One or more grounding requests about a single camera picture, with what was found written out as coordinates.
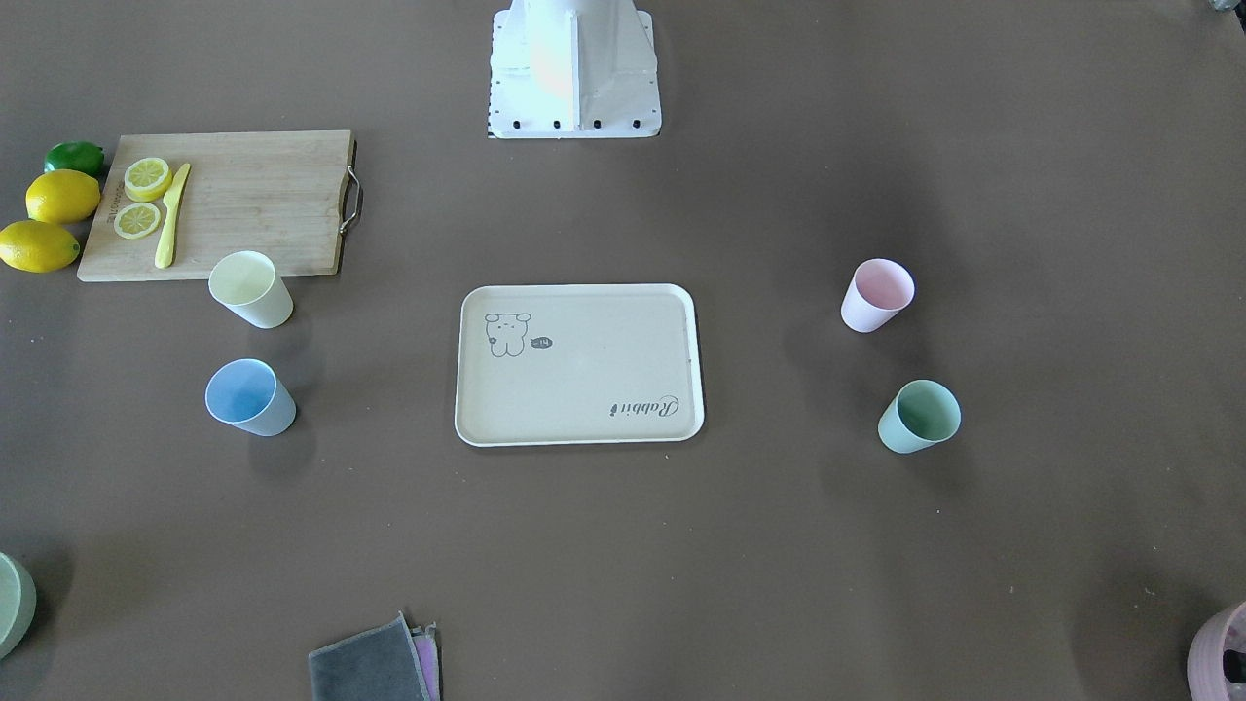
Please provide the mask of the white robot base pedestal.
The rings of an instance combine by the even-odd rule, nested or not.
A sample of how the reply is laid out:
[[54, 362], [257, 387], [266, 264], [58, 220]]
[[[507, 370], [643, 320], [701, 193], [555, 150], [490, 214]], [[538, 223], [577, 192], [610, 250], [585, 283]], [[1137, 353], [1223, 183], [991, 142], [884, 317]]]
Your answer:
[[635, 2], [513, 1], [493, 14], [490, 67], [490, 138], [660, 133], [653, 17]]

